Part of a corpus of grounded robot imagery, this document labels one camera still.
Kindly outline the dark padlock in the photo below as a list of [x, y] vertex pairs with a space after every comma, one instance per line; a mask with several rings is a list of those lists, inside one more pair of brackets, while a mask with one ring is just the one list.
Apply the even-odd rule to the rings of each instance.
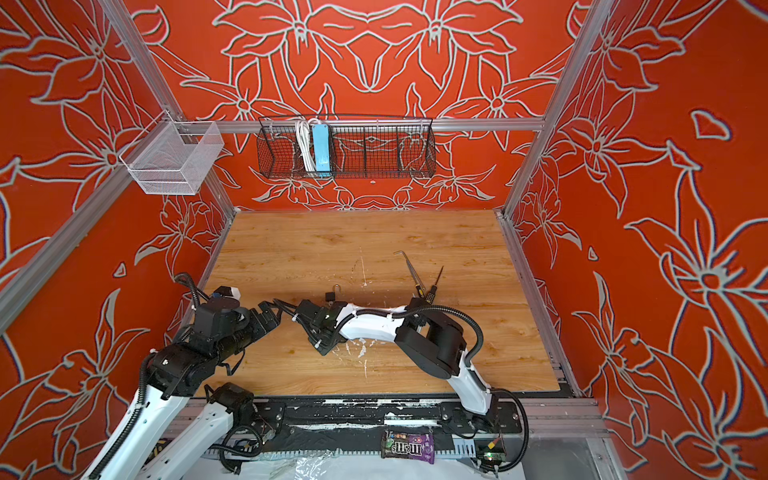
[[328, 304], [333, 304], [338, 300], [340, 294], [341, 294], [341, 285], [334, 284], [332, 289], [325, 293], [325, 301]]

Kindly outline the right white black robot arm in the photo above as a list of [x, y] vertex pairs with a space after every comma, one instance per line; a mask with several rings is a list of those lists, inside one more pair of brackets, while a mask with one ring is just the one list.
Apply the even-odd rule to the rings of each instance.
[[474, 357], [484, 345], [482, 328], [468, 314], [452, 307], [413, 298], [395, 308], [370, 308], [348, 302], [323, 307], [310, 300], [298, 305], [270, 302], [280, 316], [286, 314], [307, 334], [312, 347], [325, 356], [350, 340], [371, 340], [396, 345], [422, 372], [446, 381], [464, 412], [484, 422], [483, 429], [504, 437], [498, 419], [499, 400], [507, 397], [515, 407], [522, 440], [510, 460], [496, 459], [491, 445], [474, 461], [483, 473], [507, 472], [524, 459], [530, 443], [530, 425], [520, 399], [511, 391], [493, 388], [479, 374]]

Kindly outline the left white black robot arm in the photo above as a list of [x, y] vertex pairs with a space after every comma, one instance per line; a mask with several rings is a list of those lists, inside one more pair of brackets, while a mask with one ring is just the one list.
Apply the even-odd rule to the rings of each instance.
[[209, 389], [201, 413], [162, 451], [156, 449], [171, 422], [216, 369], [234, 374], [246, 349], [280, 324], [280, 311], [269, 301], [248, 309], [241, 306], [235, 288], [206, 294], [186, 272], [174, 280], [189, 290], [194, 319], [169, 345], [144, 358], [134, 398], [86, 469], [86, 479], [181, 479], [210, 449], [219, 453], [227, 469], [236, 471], [262, 449], [254, 396], [232, 383]]

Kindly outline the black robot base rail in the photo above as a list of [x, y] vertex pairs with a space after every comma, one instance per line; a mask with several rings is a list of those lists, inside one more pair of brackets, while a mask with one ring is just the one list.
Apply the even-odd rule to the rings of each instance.
[[272, 396], [256, 398], [254, 406], [264, 454], [276, 457], [376, 455], [386, 431], [430, 433], [439, 454], [472, 456], [475, 447], [495, 439], [512, 453], [525, 429], [509, 398], [484, 416], [465, 411], [455, 394]]

